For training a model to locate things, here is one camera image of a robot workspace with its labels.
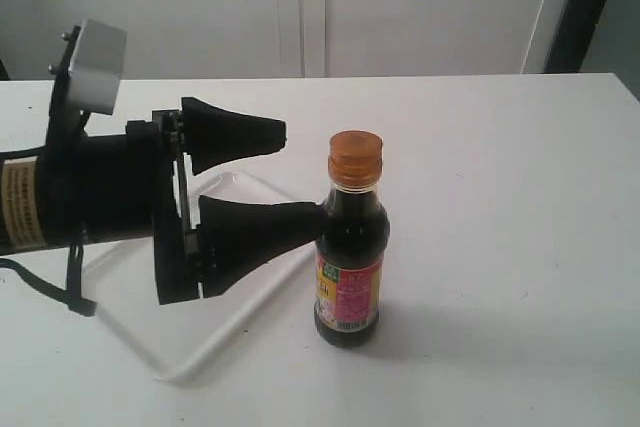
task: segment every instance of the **black strap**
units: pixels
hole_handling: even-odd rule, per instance
[[[50,299],[61,302],[69,307],[69,310],[85,317],[93,317],[96,313],[94,301],[82,297],[82,258],[84,250],[82,245],[72,245],[69,249],[69,262],[67,264],[67,290],[50,284],[37,275],[29,272],[23,265],[15,260],[0,259],[0,269],[13,270],[33,290],[40,292]]]

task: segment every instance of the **black door frame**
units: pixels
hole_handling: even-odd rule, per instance
[[[551,45],[546,74],[579,72],[607,0],[567,0]]]

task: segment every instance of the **dark glass bottle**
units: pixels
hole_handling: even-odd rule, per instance
[[[353,148],[354,143],[360,148]],[[314,318],[320,335],[339,347],[361,345],[378,324],[382,259],[389,238],[389,220],[376,191],[381,155],[382,141],[368,132],[343,132],[331,141],[333,184],[324,203],[327,225],[316,242]]]

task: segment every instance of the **table surface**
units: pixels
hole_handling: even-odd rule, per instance
[[[0,83],[0,150],[42,142],[51,86]],[[325,343],[302,275],[175,387],[2,272],[2,425],[640,423],[640,104],[613,75],[125,81],[88,131],[182,96],[285,119],[284,151],[218,171],[303,199],[328,191],[331,134],[384,138],[376,337]],[[63,283],[64,252],[21,259]]]

